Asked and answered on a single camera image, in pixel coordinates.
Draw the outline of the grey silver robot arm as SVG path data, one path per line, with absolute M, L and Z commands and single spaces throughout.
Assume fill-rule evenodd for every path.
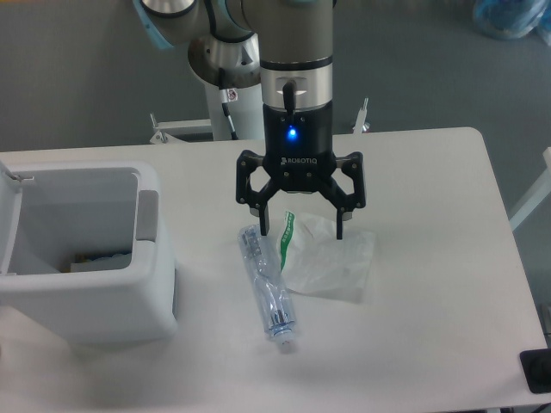
M 259 87 L 265 153 L 243 151 L 236 200 L 269 232 L 279 191 L 321 194 L 349 220 L 366 205 L 363 157 L 339 157 L 332 137 L 332 1 L 137 1 L 161 47 L 187 44 L 189 65 L 218 91 Z

